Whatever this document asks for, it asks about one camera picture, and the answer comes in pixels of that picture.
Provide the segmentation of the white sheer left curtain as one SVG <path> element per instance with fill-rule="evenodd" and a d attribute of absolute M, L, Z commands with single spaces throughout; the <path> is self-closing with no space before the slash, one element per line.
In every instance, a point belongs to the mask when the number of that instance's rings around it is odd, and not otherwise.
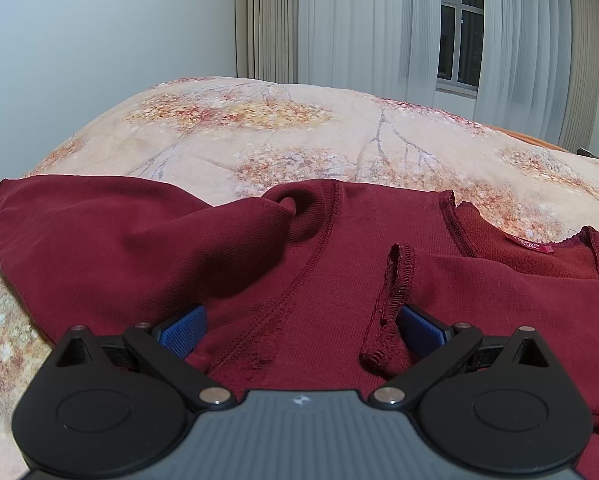
<path fill-rule="evenodd" d="M 298 0 L 298 80 L 429 106 L 441 0 Z"/>

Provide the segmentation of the beige drape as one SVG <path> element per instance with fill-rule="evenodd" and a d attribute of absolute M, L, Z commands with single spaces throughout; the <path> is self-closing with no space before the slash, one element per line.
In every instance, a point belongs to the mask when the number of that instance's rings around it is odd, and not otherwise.
<path fill-rule="evenodd" d="M 599 102 L 599 0 L 571 0 L 569 92 L 559 144 L 587 150 Z"/>
<path fill-rule="evenodd" d="M 234 0 L 237 76 L 295 84 L 298 0 Z"/>

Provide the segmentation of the beige left drape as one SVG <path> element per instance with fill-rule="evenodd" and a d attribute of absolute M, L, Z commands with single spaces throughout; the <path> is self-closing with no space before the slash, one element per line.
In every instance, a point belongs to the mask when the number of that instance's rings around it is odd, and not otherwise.
<path fill-rule="evenodd" d="M 234 0 L 237 76 L 295 84 L 298 0 Z"/>

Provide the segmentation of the white sheer right curtain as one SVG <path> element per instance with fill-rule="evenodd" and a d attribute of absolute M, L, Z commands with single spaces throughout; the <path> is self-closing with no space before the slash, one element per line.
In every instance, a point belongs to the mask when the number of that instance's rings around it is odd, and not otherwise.
<path fill-rule="evenodd" d="M 572 58 L 571 0 L 484 0 L 476 122 L 556 144 Z"/>

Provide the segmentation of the beige right drape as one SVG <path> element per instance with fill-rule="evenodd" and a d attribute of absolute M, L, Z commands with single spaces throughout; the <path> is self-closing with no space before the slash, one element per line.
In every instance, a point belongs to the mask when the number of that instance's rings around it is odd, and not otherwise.
<path fill-rule="evenodd" d="M 569 92 L 559 144 L 587 150 L 599 102 L 599 0 L 571 0 Z"/>

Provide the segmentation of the white sheer curtain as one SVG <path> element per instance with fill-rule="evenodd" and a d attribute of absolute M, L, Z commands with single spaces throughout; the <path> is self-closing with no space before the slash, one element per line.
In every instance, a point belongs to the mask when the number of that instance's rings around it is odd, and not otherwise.
<path fill-rule="evenodd" d="M 298 0 L 298 80 L 429 106 L 441 0 Z"/>
<path fill-rule="evenodd" d="M 476 122 L 556 144 L 572 58 L 571 0 L 484 0 Z"/>

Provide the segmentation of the dark window with white frame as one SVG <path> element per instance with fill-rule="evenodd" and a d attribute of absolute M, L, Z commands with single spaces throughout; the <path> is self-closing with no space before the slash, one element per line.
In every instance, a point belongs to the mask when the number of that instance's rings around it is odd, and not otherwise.
<path fill-rule="evenodd" d="M 441 0 L 437 89 L 477 96 L 484 44 L 484 0 Z"/>

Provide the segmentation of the dark red knit garment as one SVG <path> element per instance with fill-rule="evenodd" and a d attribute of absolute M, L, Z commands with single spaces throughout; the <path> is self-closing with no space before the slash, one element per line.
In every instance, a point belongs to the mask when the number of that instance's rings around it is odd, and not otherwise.
<path fill-rule="evenodd" d="M 248 388 L 369 393 L 414 356 L 405 304 L 505 336 L 531 325 L 595 420 L 580 471 L 599 479 L 599 232 L 536 244 L 451 192 L 313 180 L 211 206 L 125 177 L 0 183 L 0 271 L 52 340 L 201 306 L 188 364 Z"/>

